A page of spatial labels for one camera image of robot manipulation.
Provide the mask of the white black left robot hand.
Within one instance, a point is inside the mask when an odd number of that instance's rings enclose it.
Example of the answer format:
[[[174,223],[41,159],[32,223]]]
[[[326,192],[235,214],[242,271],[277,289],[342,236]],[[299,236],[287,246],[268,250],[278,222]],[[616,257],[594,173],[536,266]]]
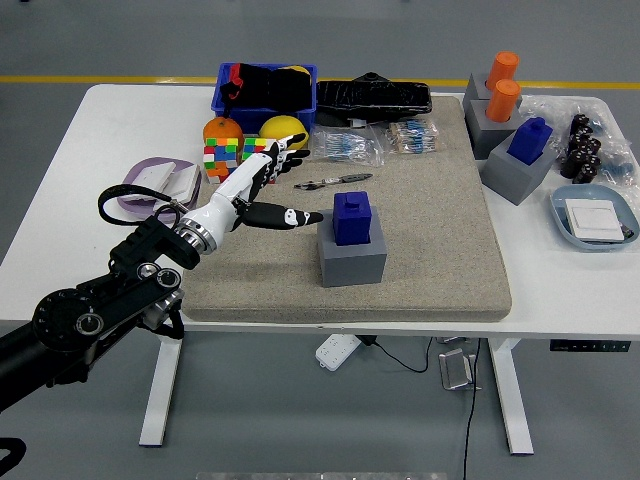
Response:
[[[281,205],[257,202],[259,191],[281,173],[302,164],[307,150],[292,145],[303,134],[275,141],[267,150],[248,157],[214,192],[210,201],[185,214],[176,228],[199,253],[210,254],[219,248],[227,232],[244,224],[256,228],[290,230],[319,223],[323,215]]]

